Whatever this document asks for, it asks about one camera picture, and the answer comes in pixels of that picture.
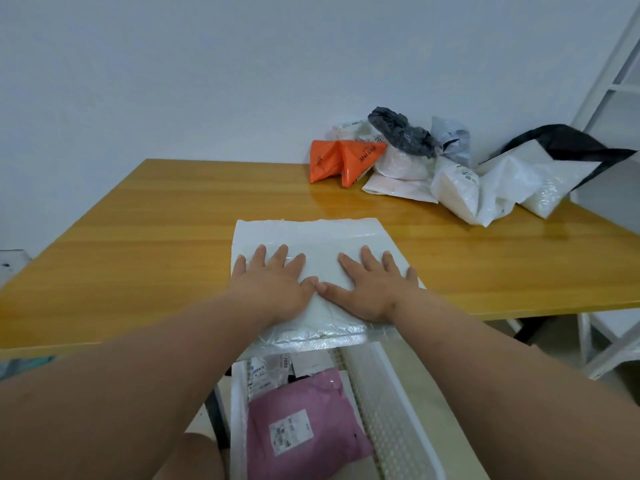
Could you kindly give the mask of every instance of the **black plastic bag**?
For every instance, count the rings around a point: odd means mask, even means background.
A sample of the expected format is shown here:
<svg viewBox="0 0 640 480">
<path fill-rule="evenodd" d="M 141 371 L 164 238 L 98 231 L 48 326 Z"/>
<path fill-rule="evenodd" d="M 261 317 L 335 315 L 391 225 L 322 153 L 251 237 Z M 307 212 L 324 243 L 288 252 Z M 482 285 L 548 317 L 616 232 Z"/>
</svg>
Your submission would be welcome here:
<svg viewBox="0 0 640 480">
<path fill-rule="evenodd" d="M 368 117 L 373 128 L 398 150 L 416 157 L 434 158 L 436 140 L 426 129 L 409 126 L 404 114 L 391 111 L 388 107 L 375 108 Z"/>
<path fill-rule="evenodd" d="M 575 188 L 597 177 L 607 168 L 620 163 L 633 155 L 635 150 L 607 148 L 593 136 L 567 125 L 545 125 L 516 136 L 508 142 L 500 153 L 507 152 L 532 139 L 544 148 L 554 160 L 572 160 L 581 162 L 602 162 L 591 174 Z"/>
</svg>

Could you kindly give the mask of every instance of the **orange plastic bag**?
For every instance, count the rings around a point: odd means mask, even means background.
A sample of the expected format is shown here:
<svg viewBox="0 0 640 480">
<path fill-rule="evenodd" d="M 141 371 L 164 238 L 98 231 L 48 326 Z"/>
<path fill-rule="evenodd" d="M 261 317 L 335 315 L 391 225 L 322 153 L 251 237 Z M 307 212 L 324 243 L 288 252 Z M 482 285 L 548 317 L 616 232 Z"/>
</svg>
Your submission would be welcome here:
<svg viewBox="0 0 640 480">
<path fill-rule="evenodd" d="M 342 186 L 350 187 L 379 159 L 387 149 L 386 143 L 369 143 L 343 139 L 311 143 L 309 163 L 311 183 L 342 174 Z"/>
</svg>

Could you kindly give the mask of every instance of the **hand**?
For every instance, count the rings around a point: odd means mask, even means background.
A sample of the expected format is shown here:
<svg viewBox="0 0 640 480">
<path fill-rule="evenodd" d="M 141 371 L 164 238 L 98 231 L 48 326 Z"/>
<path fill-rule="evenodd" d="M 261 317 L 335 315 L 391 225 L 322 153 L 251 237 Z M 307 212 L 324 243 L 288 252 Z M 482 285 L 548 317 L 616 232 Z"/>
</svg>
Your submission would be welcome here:
<svg viewBox="0 0 640 480">
<path fill-rule="evenodd" d="M 265 264 L 267 248 L 261 244 L 255 250 L 249 269 L 246 268 L 246 258 L 240 255 L 231 273 L 229 293 L 242 306 L 248 306 L 252 312 L 265 318 L 266 326 L 293 320 L 307 307 L 316 292 L 316 276 L 298 282 L 307 259 L 305 255 L 297 255 L 284 266 L 288 252 L 289 248 L 283 244 Z"/>
<path fill-rule="evenodd" d="M 398 300 L 418 289 L 418 274 L 410 267 L 404 278 L 389 251 L 382 254 L 380 263 L 369 247 L 364 246 L 360 258 L 362 264 L 346 254 L 338 254 L 338 262 L 355 283 L 353 291 L 331 283 L 318 283 L 318 294 L 363 320 L 392 322 Z"/>
</svg>

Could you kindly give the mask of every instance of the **finger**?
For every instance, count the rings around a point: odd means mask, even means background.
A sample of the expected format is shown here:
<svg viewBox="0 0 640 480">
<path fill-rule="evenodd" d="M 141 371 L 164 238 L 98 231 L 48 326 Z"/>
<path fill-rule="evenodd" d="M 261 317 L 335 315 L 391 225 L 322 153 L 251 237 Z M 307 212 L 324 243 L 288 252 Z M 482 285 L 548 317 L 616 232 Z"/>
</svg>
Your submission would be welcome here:
<svg viewBox="0 0 640 480">
<path fill-rule="evenodd" d="M 414 267 L 409 266 L 409 269 L 406 270 L 406 280 L 412 285 L 418 286 L 418 272 Z"/>
<path fill-rule="evenodd" d="M 317 276 L 309 276 L 308 278 L 305 278 L 304 280 L 302 280 L 302 283 L 300 283 L 300 290 L 302 291 L 302 304 L 303 304 L 303 310 L 307 307 L 307 305 L 309 304 L 309 301 L 311 301 L 311 298 L 313 298 L 313 296 L 316 294 L 316 284 L 318 282 L 318 277 Z"/>
<path fill-rule="evenodd" d="M 284 266 L 284 261 L 287 259 L 289 248 L 286 244 L 281 245 L 278 250 L 271 256 L 267 267 L 281 268 Z"/>
<path fill-rule="evenodd" d="M 300 253 L 299 255 L 294 257 L 288 265 L 284 266 L 284 269 L 290 276 L 298 279 L 300 273 L 302 273 L 302 268 L 304 268 L 306 261 L 307 257 L 304 254 Z"/>
<path fill-rule="evenodd" d="M 246 273 L 246 258 L 240 254 L 234 264 L 234 270 L 231 272 L 231 279 L 237 278 L 244 273 Z"/>
<path fill-rule="evenodd" d="M 322 296 L 324 299 L 343 307 L 347 311 L 349 310 L 349 305 L 351 303 L 351 291 L 340 288 L 338 285 L 325 282 L 316 284 L 316 290 L 318 291 L 318 295 Z"/>
<path fill-rule="evenodd" d="M 389 251 L 382 253 L 382 266 L 384 266 L 386 272 L 393 274 L 394 276 L 402 276 L 398 266 L 396 266 L 394 257 L 391 256 L 391 252 Z"/>
<path fill-rule="evenodd" d="M 359 262 L 354 261 L 344 253 L 338 254 L 338 262 L 353 281 L 356 281 L 365 271 Z"/>
<path fill-rule="evenodd" d="M 379 271 L 383 269 L 382 264 L 373 257 L 368 246 L 363 246 L 360 250 L 360 259 L 362 259 L 362 265 L 367 271 Z"/>
<path fill-rule="evenodd" d="M 249 269 L 255 269 L 257 267 L 264 267 L 264 258 L 267 256 L 267 246 L 261 244 L 258 249 L 255 250 L 251 263 L 249 263 Z"/>
</svg>

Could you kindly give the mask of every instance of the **black table leg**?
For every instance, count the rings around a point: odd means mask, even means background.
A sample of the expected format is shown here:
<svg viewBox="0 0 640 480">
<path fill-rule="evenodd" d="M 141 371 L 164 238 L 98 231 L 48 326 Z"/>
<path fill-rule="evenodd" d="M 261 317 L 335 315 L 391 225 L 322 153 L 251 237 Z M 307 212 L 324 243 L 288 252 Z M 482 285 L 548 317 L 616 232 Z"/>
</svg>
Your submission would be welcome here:
<svg viewBox="0 0 640 480">
<path fill-rule="evenodd" d="M 550 317 L 523 318 L 522 328 L 513 336 L 519 342 L 530 344 L 533 338 L 540 332 L 540 329 L 548 322 Z"/>
<path fill-rule="evenodd" d="M 216 434 L 218 449 L 224 450 L 231 447 L 229 425 L 222 405 L 220 389 L 216 386 L 204 402 L 204 407 L 209 415 L 209 420 Z"/>
</svg>

